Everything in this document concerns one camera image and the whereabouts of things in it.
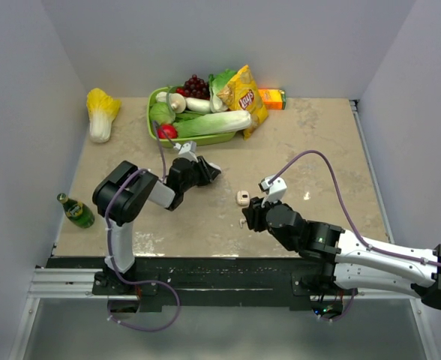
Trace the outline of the beige mushroom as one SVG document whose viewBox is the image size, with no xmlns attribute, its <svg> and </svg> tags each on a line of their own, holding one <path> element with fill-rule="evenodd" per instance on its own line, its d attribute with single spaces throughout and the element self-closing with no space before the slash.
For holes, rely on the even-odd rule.
<svg viewBox="0 0 441 360">
<path fill-rule="evenodd" d="M 161 103 L 169 103 L 170 108 L 174 113 L 183 113 L 186 108 L 185 98 L 178 93 L 167 93 L 166 91 L 161 91 L 155 95 L 155 100 Z"/>
</svg>

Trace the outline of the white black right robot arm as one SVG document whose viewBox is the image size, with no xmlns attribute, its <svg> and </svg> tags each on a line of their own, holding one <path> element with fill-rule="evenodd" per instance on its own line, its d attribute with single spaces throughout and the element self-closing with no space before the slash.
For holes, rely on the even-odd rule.
<svg viewBox="0 0 441 360">
<path fill-rule="evenodd" d="M 281 201 L 254 197 L 242 209 L 249 230 L 268 232 L 287 251 L 320 262 L 308 285 L 325 295 L 370 288 L 403 293 L 441 311 L 441 244 L 433 249 L 402 247 L 356 234 L 330 223 L 305 220 Z"/>
</svg>

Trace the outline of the orange juice carton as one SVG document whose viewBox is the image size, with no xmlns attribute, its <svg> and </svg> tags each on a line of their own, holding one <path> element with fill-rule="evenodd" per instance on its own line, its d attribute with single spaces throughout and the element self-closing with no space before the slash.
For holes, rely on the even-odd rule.
<svg viewBox="0 0 441 360">
<path fill-rule="evenodd" d="M 283 89 L 264 88 L 259 90 L 262 102 L 267 110 L 284 110 L 287 98 Z"/>
</svg>

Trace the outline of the green glass bottle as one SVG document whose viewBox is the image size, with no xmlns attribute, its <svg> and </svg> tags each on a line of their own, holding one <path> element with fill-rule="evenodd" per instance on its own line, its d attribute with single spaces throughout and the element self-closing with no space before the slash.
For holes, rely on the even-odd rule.
<svg viewBox="0 0 441 360">
<path fill-rule="evenodd" d="M 75 199 L 71 199 L 65 193 L 59 193 L 56 197 L 61 204 L 66 218 L 79 228 L 87 229 L 95 223 L 95 216 L 92 210 Z"/>
</svg>

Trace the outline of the dark red grapes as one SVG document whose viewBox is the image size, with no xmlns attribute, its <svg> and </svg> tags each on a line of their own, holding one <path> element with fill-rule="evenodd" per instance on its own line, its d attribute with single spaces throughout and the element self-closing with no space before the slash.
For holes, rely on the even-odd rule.
<svg viewBox="0 0 441 360">
<path fill-rule="evenodd" d="M 186 98 L 210 99 L 209 84 L 196 74 L 193 74 L 182 86 L 177 87 L 175 92 Z"/>
</svg>

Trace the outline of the round green cabbage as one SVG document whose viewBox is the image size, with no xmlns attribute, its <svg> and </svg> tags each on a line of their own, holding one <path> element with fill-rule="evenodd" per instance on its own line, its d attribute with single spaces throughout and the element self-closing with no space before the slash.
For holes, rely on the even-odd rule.
<svg viewBox="0 0 441 360">
<path fill-rule="evenodd" d="M 176 119 L 176 114 L 166 103 L 157 102 L 150 106 L 148 118 L 150 122 L 156 122 L 158 125 L 171 125 Z"/>
</svg>

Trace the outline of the yellow napa cabbage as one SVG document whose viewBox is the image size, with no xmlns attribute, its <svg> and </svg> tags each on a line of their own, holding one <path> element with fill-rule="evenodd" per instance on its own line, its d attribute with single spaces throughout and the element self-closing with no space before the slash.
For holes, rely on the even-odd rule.
<svg viewBox="0 0 441 360">
<path fill-rule="evenodd" d="M 89 118 L 89 138 L 93 143 L 106 143 L 122 102 L 100 88 L 93 88 L 86 98 Z"/>
</svg>

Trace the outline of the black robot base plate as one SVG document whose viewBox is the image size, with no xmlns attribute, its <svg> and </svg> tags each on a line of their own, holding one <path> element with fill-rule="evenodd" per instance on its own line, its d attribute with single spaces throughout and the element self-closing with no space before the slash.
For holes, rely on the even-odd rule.
<svg viewBox="0 0 441 360">
<path fill-rule="evenodd" d="M 333 265 L 301 258 L 138 257 L 120 280 L 101 257 L 53 257 L 45 266 L 115 311 L 159 312 L 167 306 L 272 307 L 338 315 L 352 289 L 334 283 Z"/>
</svg>

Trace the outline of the white radish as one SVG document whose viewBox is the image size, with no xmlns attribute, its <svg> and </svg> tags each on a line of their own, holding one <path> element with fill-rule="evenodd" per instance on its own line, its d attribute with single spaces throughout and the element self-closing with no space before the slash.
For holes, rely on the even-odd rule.
<svg viewBox="0 0 441 360">
<path fill-rule="evenodd" d="M 195 97 L 186 97 L 185 102 L 186 107 L 190 111 L 202 114 L 207 114 L 211 112 L 209 100 L 199 99 Z"/>
</svg>

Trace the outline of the beige earbud case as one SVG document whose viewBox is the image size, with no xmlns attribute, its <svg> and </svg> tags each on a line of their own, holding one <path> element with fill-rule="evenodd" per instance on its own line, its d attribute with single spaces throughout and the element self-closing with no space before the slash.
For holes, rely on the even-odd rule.
<svg viewBox="0 0 441 360">
<path fill-rule="evenodd" d="M 250 198 L 250 194 L 246 190 L 240 190 L 236 194 L 235 201 L 239 206 L 248 206 Z"/>
</svg>

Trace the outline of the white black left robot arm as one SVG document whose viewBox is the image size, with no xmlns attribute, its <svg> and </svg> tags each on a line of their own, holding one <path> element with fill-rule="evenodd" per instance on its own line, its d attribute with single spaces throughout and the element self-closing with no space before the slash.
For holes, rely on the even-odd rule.
<svg viewBox="0 0 441 360">
<path fill-rule="evenodd" d="M 109 285 L 117 293 L 128 294 L 136 285 L 136 276 L 130 271 L 135 263 L 133 222 L 146 202 L 174 211 L 187 191 L 210 185 L 220 174 L 221 168 L 202 156 L 177 157 L 162 181 L 125 160 L 96 187 L 92 202 L 106 221 L 105 263 L 113 271 Z"/>
</svg>

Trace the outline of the long green white cabbage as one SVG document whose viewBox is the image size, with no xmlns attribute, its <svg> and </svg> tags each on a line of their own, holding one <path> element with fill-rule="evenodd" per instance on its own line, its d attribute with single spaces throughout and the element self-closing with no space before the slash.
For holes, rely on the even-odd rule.
<svg viewBox="0 0 441 360">
<path fill-rule="evenodd" d="M 173 123 L 178 137 L 201 137 L 214 134 L 232 133 L 249 128 L 252 124 L 248 111 L 209 113 L 190 120 Z"/>
</svg>

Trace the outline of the red apple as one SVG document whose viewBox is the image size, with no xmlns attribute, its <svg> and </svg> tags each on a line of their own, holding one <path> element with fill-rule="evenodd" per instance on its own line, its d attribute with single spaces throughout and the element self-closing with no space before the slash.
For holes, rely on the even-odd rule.
<svg viewBox="0 0 441 360">
<path fill-rule="evenodd" d="M 157 127 L 157 136 L 160 139 L 176 139 L 178 133 L 176 128 L 171 124 L 162 124 Z"/>
</svg>

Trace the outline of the yellow Lays chip bag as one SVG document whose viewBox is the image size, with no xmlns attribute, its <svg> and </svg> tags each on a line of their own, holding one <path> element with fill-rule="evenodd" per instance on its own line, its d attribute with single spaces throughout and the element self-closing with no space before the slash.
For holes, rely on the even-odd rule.
<svg viewBox="0 0 441 360">
<path fill-rule="evenodd" d="M 251 124 L 243 130 L 245 140 L 249 139 L 269 117 L 269 112 L 248 64 L 214 93 L 230 110 L 244 110 L 250 113 Z"/>
</svg>

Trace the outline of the aluminium frame rail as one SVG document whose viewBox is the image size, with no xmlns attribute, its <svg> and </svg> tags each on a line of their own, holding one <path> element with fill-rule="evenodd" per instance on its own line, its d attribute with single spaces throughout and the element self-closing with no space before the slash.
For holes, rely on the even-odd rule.
<svg viewBox="0 0 441 360">
<path fill-rule="evenodd" d="M 371 155 L 370 155 L 370 152 L 368 149 L 368 143 L 367 143 L 367 140 L 365 138 L 365 134 L 364 134 L 364 131 L 362 128 L 361 118 L 360 118 L 359 109 L 358 109 L 358 101 L 357 100 L 349 100 L 349 105 L 351 107 L 352 115 L 355 119 L 355 123 L 356 123 L 357 129 L 358 129 L 358 134 L 360 136 L 362 148 L 364 150 L 364 155 L 365 155 L 365 158 L 367 161 L 367 166 L 370 171 L 370 177 L 373 182 L 373 187 L 374 187 L 377 202 L 379 205 L 379 210 L 382 215 L 382 222 L 385 227 L 386 237 L 387 237 L 389 243 L 394 244 L 395 240 L 393 239 L 393 236 L 392 236 L 392 228 L 390 226 L 388 215 L 386 214 L 386 208 L 385 208 L 385 205 L 383 202 L 383 197 L 382 197 L 382 194 L 380 191 L 380 186 L 377 181 L 377 174 L 375 173 L 374 165 L 372 163 Z"/>
</svg>

